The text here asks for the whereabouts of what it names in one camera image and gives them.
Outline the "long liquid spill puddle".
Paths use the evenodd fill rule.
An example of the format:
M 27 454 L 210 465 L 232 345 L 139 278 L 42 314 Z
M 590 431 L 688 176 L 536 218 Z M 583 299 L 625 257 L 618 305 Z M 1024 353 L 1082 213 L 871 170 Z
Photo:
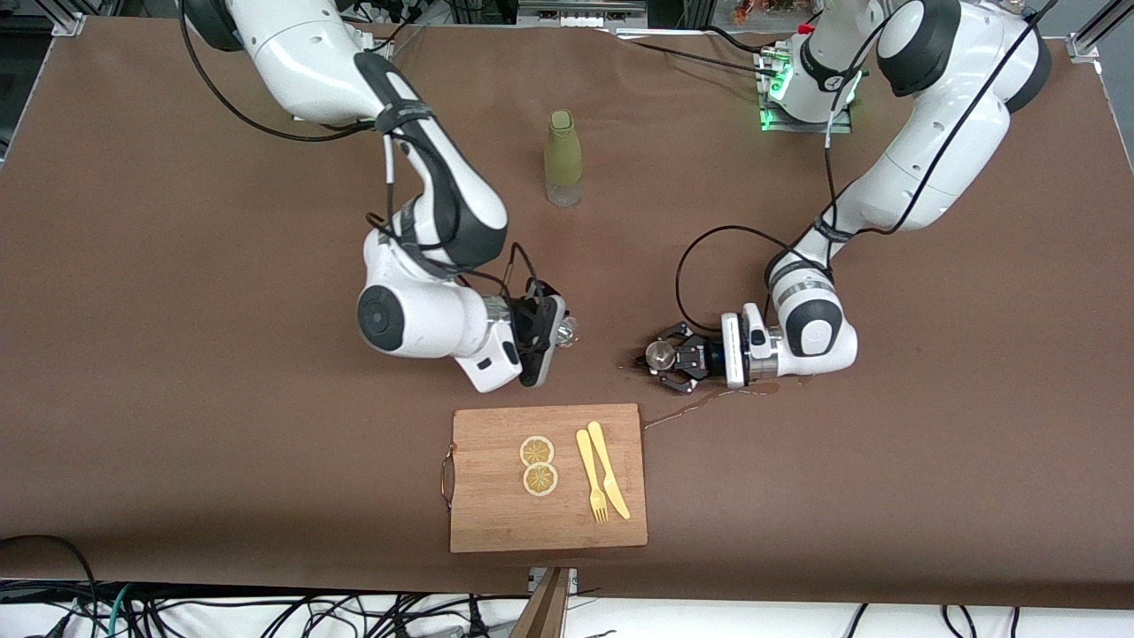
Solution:
M 680 419 L 683 416 L 688 415 L 688 412 L 696 412 L 701 408 L 712 405 L 716 400 L 721 399 L 721 397 L 729 395 L 775 395 L 781 390 L 781 384 L 777 383 L 761 383 L 748 388 L 737 388 L 737 389 L 720 389 L 720 391 L 714 391 L 708 395 L 701 397 L 701 399 L 692 402 L 691 405 L 685 405 L 685 407 L 677 409 L 670 415 L 652 417 L 652 419 L 641 420 L 641 429 L 646 432 L 649 428 L 655 427 L 655 425 L 671 423 L 672 420 Z

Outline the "yellow plastic fork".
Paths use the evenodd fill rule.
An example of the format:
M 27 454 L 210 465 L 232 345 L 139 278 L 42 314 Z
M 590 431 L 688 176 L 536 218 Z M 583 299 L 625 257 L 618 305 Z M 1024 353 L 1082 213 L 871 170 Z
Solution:
M 595 467 L 594 459 L 594 448 L 592 440 L 590 437 L 590 432 L 585 429 L 579 429 L 576 432 L 576 443 L 579 448 L 579 460 L 582 460 L 583 467 L 585 469 L 585 476 L 587 477 L 590 493 L 589 502 L 596 524 L 604 524 L 608 521 L 607 511 L 607 497 L 603 490 L 600 488 L 598 480 L 598 471 Z

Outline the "yellow plastic knife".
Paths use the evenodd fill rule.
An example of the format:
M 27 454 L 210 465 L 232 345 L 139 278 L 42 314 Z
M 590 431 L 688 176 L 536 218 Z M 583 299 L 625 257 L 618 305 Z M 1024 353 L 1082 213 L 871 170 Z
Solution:
M 610 460 L 608 446 L 606 443 L 606 435 L 602 425 L 599 422 L 591 422 L 587 425 L 587 431 L 592 441 L 592 445 L 598 453 L 599 460 L 603 468 L 603 490 L 606 496 L 613 505 L 617 513 L 623 518 L 631 518 L 629 508 L 626 504 L 625 497 L 623 496 L 621 490 L 619 487 L 618 480 L 613 476 L 613 468 Z

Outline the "wooden cutting board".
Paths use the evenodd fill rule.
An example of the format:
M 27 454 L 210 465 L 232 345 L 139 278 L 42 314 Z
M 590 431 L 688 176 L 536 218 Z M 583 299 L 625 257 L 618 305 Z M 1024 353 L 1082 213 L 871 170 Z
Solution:
M 631 518 L 607 497 L 608 521 L 596 524 L 576 432 L 599 422 Z M 523 488 L 518 449 L 540 435 L 555 444 L 559 480 L 555 492 L 531 496 Z M 448 492 L 454 553 L 558 552 L 641 548 L 648 545 L 641 416 L 637 405 L 548 405 L 462 409 L 454 412 Z

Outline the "green sleeved glass bottle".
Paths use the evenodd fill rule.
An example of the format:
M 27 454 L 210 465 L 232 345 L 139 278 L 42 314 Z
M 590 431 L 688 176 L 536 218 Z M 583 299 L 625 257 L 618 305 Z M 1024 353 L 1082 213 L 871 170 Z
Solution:
M 544 144 L 544 185 L 555 206 L 572 207 L 583 195 L 582 145 L 572 112 L 555 110 Z

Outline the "brown table cover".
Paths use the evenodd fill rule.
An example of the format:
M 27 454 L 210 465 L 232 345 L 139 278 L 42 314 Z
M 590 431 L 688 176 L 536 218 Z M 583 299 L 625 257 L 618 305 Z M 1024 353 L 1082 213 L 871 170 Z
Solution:
M 644 548 L 456 555 L 463 408 L 640 405 L 699 233 L 782 241 L 826 205 L 819 135 L 764 131 L 741 73 L 587 29 L 428 27 L 397 62 L 579 318 L 542 388 L 361 339 L 380 137 L 304 144 L 212 97 L 174 19 L 54 41 L 0 168 L 0 538 L 105 580 L 1134 607 L 1134 175 L 1095 69 L 1052 77 L 938 222 L 861 236 L 835 287 L 861 350 L 644 433 Z M 583 195 L 552 205 L 572 112 Z

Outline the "grey metal device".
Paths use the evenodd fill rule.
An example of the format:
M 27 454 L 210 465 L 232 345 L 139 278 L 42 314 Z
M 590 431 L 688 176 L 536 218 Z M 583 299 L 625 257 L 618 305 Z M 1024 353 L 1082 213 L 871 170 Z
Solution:
M 648 0 L 516 0 L 518 26 L 645 29 Z

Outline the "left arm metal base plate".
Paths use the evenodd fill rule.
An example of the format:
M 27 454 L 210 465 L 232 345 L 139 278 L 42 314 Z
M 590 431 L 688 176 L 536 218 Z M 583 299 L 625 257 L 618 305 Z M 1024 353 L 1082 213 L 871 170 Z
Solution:
M 758 104 L 761 127 L 772 131 L 850 133 L 850 104 L 862 73 L 855 73 L 848 88 L 843 90 L 843 78 L 835 77 L 835 90 L 822 90 L 805 70 L 794 65 L 790 49 L 764 46 L 753 54 L 760 70 L 771 75 L 758 77 Z

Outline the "wooden post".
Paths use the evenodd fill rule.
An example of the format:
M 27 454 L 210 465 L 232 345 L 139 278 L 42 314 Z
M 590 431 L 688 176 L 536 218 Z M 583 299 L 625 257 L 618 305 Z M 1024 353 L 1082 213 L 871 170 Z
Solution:
M 576 585 L 572 568 L 547 568 L 508 638 L 562 638 L 564 616 Z

